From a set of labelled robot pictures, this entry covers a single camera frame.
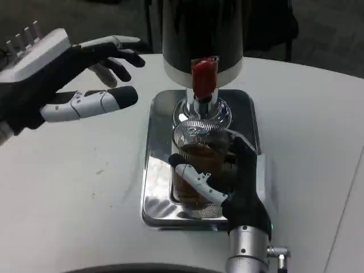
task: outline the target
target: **metal drip tray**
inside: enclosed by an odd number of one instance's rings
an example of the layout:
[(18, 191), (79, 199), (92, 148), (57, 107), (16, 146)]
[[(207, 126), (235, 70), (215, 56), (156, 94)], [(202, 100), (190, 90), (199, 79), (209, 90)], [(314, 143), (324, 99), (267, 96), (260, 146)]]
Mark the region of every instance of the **metal drip tray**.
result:
[[(186, 96), (185, 92), (166, 90), (152, 102), (144, 163), (142, 217), (147, 225), (161, 229), (226, 229), (227, 221), (218, 206), (209, 204), (200, 210), (192, 210), (173, 194), (168, 164), (172, 148), (172, 115), (175, 106)], [(220, 90), (219, 97), (231, 109), (229, 128), (243, 134), (260, 151), (254, 104), (250, 97), (241, 90)], [(231, 168), (230, 164), (224, 166), (226, 177), (233, 173)]]

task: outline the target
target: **white table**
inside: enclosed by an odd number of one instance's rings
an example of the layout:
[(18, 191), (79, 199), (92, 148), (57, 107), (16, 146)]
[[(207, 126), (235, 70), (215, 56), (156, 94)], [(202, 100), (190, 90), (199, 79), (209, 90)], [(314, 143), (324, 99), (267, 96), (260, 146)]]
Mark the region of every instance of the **white table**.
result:
[[(139, 93), (135, 106), (25, 130), (0, 148), (0, 272), (127, 262), (224, 270), (225, 233), (155, 231), (140, 217), (150, 103), (158, 92), (178, 88), (160, 55), (144, 58), (144, 68), (127, 65)], [(105, 86), (85, 71), (64, 90), (98, 88)], [(327, 272), (350, 272), (348, 266), (360, 272), (364, 80), (245, 58), (242, 73), (226, 88), (242, 89), (255, 101), (263, 151), (274, 158), (280, 187), (275, 241), (290, 247), (291, 272), (323, 272), (327, 263)]]

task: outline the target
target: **gray carpet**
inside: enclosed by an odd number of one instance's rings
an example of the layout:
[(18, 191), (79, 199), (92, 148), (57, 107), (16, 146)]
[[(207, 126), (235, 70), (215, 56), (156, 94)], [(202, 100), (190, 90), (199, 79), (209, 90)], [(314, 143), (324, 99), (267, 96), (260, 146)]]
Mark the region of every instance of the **gray carpet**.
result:
[[(364, 1), (292, 0), (300, 35), (293, 44), (292, 61), (364, 78)], [(74, 43), (110, 34), (147, 40), (141, 0), (106, 5), (86, 0), (2, 0), (0, 36), (5, 41), (33, 20), (44, 33), (61, 27)], [(156, 15), (152, 10), (154, 34)], [(160, 52), (159, 39), (154, 49)], [(284, 47), (246, 55), (284, 59)]]

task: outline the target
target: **robotic hand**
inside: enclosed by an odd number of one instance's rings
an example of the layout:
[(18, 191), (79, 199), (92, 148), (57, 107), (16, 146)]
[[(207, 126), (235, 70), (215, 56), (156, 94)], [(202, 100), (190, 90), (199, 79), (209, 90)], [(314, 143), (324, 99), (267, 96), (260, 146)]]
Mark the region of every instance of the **robotic hand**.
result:
[(132, 50), (142, 46), (138, 38), (108, 36), (71, 45), (63, 29), (42, 37), (34, 22), (33, 31), (36, 38), (28, 27), (24, 29), (27, 46), (16, 35), (19, 52), (11, 41), (7, 42), (14, 61), (0, 72), (0, 145), (24, 128), (37, 129), (45, 121), (86, 118), (137, 102), (138, 94), (132, 86), (85, 93), (56, 92), (87, 68), (109, 87), (117, 84), (110, 70), (120, 80), (130, 81), (130, 74), (115, 58), (143, 67), (145, 61)]
[(229, 224), (227, 273), (266, 273), (269, 257), (278, 258), (278, 273), (287, 273), (287, 248), (270, 246), (271, 219), (275, 217), (275, 212), (269, 197), (271, 184), (264, 174), (267, 158), (263, 154), (257, 155), (254, 146), (243, 135), (228, 129), (226, 131), (231, 138), (230, 152), (235, 155), (237, 165), (231, 194), (210, 187), (210, 174), (196, 170), (179, 154), (171, 155), (168, 161), (199, 194), (222, 207), (222, 215)]

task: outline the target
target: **red tap handle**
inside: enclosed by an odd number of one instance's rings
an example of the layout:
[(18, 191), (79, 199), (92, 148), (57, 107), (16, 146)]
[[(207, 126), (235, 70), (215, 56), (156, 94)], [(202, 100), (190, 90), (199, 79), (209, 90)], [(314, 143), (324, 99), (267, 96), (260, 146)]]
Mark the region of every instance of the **red tap handle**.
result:
[(216, 88), (218, 57), (191, 61), (192, 88), (197, 98), (205, 98)]

